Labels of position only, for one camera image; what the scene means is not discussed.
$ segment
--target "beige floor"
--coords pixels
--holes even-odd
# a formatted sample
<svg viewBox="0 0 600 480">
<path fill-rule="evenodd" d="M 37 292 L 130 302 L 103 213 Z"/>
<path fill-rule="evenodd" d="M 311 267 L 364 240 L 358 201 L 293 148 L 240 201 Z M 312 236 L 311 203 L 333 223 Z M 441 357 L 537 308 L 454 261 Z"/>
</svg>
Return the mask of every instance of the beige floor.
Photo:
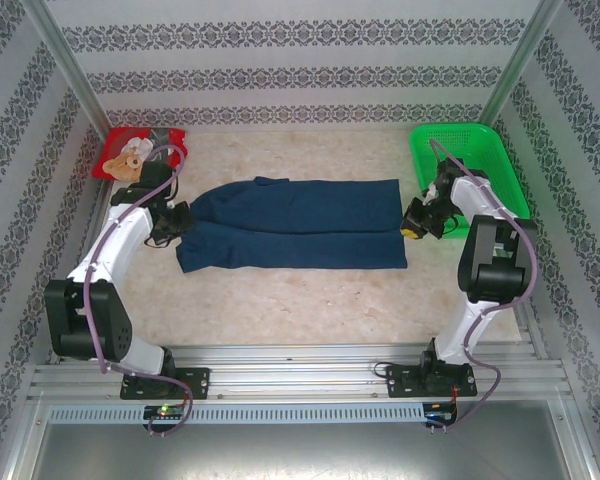
<svg viewBox="0 0 600 480">
<path fill-rule="evenodd" d="M 189 134 L 178 197 L 262 175 L 292 180 L 398 178 L 403 206 L 418 194 L 404 131 Z M 406 270 L 207 268 L 184 275 L 175 244 L 141 247 L 121 296 L 134 330 L 162 345 L 421 342 L 461 301 L 462 240 L 406 243 Z M 485 339 L 520 339 L 504 312 Z"/>
</svg>

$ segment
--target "wall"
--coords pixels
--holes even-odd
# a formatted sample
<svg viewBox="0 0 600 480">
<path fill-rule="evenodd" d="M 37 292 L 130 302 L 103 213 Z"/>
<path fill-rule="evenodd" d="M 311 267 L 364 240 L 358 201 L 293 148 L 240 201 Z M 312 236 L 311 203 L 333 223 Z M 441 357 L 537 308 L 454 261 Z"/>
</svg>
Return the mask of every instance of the wall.
<svg viewBox="0 0 600 480">
<path fill-rule="evenodd" d="M 496 129 L 539 227 L 533 306 L 600 465 L 600 0 L 563 3 Z"/>
<path fill-rule="evenodd" d="M 49 354 L 42 289 L 80 256 L 100 147 L 20 3 L 0 0 L 0 449 Z"/>
<path fill-rule="evenodd" d="M 49 0 L 114 125 L 476 121 L 537 0 Z"/>
</svg>

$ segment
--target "black mounting plate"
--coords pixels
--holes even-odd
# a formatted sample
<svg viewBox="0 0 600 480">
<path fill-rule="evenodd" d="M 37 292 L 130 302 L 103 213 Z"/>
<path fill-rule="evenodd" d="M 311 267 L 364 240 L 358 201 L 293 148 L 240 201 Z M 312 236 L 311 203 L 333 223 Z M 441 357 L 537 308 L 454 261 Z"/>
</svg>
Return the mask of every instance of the black mounting plate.
<svg viewBox="0 0 600 480">
<path fill-rule="evenodd" d="M 389 365 L 385 369 L 390 398 L 450 397 L 457 387 L 459 397 L 478 394 L 471 365 L 441 365 L 423 379 L 420 365 Z"/>
<path fill-rule="evenodd" d="M 193 392 L 192 400 L 206 400 L 209 393 L 208 368 L 177 368 L 176 379 L 186 383 Z M 164 383 L 158 380 L 148 380 L 125 375 L 120 388 L 122 400 L 183 400 L 182 388 L 170 388 L 165 393 Z"/>
</svg>

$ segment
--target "dark blue trousers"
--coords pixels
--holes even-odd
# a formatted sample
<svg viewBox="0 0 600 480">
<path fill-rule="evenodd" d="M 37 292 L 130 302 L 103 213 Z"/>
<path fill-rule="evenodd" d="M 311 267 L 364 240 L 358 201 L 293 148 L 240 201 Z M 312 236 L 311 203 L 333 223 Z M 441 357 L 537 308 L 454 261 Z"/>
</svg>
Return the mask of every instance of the dark blue trousers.
<svg viewBox="0 0 600 480">
<path fill-rule="evenodd" d="M 182 270 L 406 268 L 397 180 L 290 182 L 257 177 L 191 205 L 195 226 L 176 254 Z"/>
</svg>

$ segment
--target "ventilation grille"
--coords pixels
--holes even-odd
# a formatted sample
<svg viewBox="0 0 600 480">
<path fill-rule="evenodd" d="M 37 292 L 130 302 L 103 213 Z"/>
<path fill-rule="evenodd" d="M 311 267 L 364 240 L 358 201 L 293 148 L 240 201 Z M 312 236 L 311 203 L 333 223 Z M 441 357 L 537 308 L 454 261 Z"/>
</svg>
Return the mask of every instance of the ventilation grille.
<svg viewBox="0 0 600 480">
<path fill-rule="evenodd" d="M 54 407 L 52 424 L 139 424 L 144 407 L 64 406 Z M 355 405 L 194 405 L 192 424 L 314 424 L 314 423 L 395 423 L 424 422 L 421 403 Z M 161 420 L 156 424 L 177 423 Z"/>
</svg>

